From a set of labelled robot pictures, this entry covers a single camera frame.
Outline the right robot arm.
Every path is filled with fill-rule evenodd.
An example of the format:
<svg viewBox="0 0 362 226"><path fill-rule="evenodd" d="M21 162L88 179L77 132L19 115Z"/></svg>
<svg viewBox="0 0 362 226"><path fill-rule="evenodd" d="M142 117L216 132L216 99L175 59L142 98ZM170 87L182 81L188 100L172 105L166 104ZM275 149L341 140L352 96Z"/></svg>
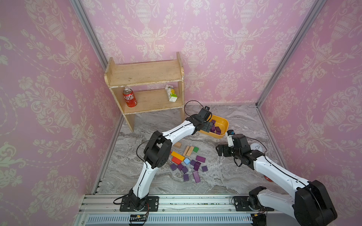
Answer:
<svg viewBox="0 0 362 226"><path fill-rule="evenodd" d="M248 204L255 211L274 209L294 218L301 226L327 226L337 219L337 211L323 183L309 181L273 162L263 144L249 144L243 134L229 131L227 144L216 146L219 156L240 161L281 187L286 194L275 193L264 186L249 192Z"/></svg>

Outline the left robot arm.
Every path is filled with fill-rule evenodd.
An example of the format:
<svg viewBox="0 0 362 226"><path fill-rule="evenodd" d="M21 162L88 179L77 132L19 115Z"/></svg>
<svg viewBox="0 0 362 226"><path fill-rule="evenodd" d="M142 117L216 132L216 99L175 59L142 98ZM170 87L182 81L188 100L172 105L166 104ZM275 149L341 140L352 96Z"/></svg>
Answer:
<svg viewBox="0 0 362 226"><path fill-rule="evenodd" d="M115 199L113 204L119 205L121 212L157 211L156 201L148 198L155 174L168 161L171 148L177 142L198 131L209 132L212 127L211 118L210 107L205 106L198 114L187 117L175 128L166 132L154 132L145 142L144 157L141 158L143 167L135 186L128 194Z"/></svg>

